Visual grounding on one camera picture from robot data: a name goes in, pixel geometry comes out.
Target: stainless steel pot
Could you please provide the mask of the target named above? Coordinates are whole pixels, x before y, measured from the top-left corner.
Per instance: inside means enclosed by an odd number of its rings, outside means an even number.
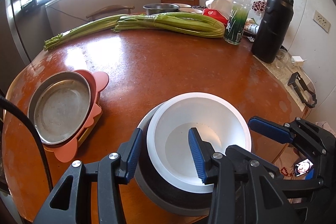
[[[58,145],[82,126],[90,110],[91,90],[77,72],[62,71],[47,78],[34,92],[28,118],[42,143]]]
[[[178,12],[179,6],[169,3],[152,3],[144,5],[143,7],[146,10],[147,15],[169,13],[169,12]]]

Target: hanging cord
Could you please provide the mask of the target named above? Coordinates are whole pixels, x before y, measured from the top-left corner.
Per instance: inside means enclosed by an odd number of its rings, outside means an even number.
[[[49,169],[48,160],[45,155],[45,151],[44,151],[40,136],[37,133],[37,130],[34,127],[33,123],[28,119],[28,117],[18,107],[13,105],[11,102],[6,100],[1,95],[0,95],[0,107],[10,112],[11,114],[13,114],[16,118],[18,118],[28,128],[30,133],[33,135],[33,138],[35,140],[35,143],[41,155],[42,163],[44,166],[44,171],[47,176],[49,191],[51,192],[51,190],[53,189],[53,181],[51,179],[51,173]]]
[[[56,8],[52,7],[52,6],[49,6],[49,5],[45,5],[45,6],[46,6],[46,7],[48,7],[48,8],[52,8],[52,9],[54,9],[54,10],[56,10],[56,11],[58,11],[58,12],[62,13],[62,14],[65,14],[65,15],[69,16],[69,17],[73,17],[73,18],[77,18],[77,19],[83,20],[83,21],[85,21],[85,22],[89,22],[89,21],[88,21],[88,20],[86,20],[86,19],[82,19],[82,18],[80,18],[80,17],[75,17],[75,16],[72,16],[72,15],[70,15],[70,14],[67,14],[66,12],[63,12],[63,11],[61,11],[61,10],[58,10],[58,9],[56,9]]]

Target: phone screen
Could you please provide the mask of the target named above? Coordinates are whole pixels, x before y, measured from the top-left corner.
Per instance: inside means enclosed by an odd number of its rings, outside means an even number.
[[[313,167],[313,163],[308,159],[305,159],[297,163],[294,168],[295,176],[298,177],[298,176],[308,173],[312,167]]]

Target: plastic bottle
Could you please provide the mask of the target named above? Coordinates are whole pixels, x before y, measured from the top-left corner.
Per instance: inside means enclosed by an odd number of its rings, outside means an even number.
[[[260,60],[272,63],[285,39],[293,18],[293,0],[267,0],[265,14],[251,51]]]
[[[250,9],[250,0],[233,0],[230,19],[224,33],[224,40],[226,42],[233,45],[238,45],[240,43]]]

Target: refrigerator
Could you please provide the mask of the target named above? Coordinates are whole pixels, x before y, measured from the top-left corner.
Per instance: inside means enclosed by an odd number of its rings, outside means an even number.
[[[50,0],[0,0],[0,94],[53,37],[45,3]]]

